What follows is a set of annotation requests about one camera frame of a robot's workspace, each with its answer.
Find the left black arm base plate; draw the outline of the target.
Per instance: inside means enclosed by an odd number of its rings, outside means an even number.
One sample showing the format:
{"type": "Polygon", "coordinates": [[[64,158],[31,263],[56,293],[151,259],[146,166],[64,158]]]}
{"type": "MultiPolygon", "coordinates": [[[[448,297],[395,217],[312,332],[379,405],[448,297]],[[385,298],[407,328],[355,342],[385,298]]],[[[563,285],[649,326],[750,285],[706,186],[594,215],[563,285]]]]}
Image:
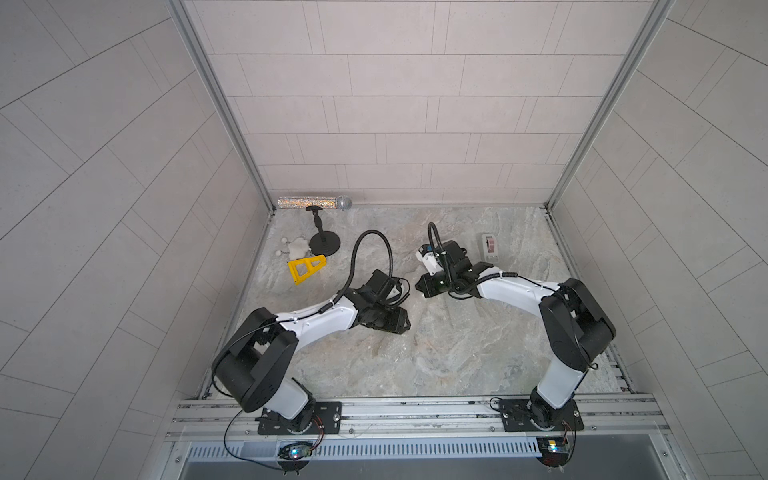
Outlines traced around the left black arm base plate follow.
{"type": "Polygon", "coordinates": [[[310,401],[293,419],[264,408],[258,418],[260,435],[338,434],[343,404],[339,401],[310,401]]]}

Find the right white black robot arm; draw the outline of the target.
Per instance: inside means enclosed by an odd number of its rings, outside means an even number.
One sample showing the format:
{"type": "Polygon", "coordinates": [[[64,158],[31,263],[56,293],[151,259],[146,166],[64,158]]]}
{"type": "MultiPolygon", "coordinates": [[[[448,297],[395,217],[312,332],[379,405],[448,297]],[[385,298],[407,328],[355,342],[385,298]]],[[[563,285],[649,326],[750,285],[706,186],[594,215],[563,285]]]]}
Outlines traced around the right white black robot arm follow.
{"type": "Polygon", "coordinates": [[[416,289],[426,298],[447,293],[498,301],[540,318],[552,359],[521,414],[542,431],[581,428],[574,395],[595,359],[616,337],[615,326],[582,281],[540,282],[483,265],[464,276],[426,273],[416,289]]]}

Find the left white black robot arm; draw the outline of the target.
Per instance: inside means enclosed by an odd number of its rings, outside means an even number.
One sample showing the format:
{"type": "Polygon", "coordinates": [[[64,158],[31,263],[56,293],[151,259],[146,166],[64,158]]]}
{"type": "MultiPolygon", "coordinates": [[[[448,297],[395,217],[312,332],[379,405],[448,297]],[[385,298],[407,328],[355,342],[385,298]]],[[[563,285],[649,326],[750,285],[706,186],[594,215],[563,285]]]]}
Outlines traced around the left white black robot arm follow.
{"type": "Polygon", "coordinates": [[[411,328],[401,306],[342,297],[292,313],[251,312],[212,362],[212,376],[246,413],[265,408],[294,433],[311,424],[316,401],[286,376],[296,351],[326,336],[363,326],[401,335],[411,328]]]}

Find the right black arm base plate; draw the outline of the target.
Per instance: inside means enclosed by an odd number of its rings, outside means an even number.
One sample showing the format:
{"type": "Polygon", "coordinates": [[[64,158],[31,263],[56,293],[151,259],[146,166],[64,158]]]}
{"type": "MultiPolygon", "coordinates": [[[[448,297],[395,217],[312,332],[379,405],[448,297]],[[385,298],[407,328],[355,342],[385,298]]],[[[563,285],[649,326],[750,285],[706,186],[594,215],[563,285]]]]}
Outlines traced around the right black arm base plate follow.
{"type": "Polygon", "coordinates": [[[492,408],[501,416],[506,432],[582,431],[584,422],[574,399],[554,409],[546,401],[497,399],[492,408]]]}

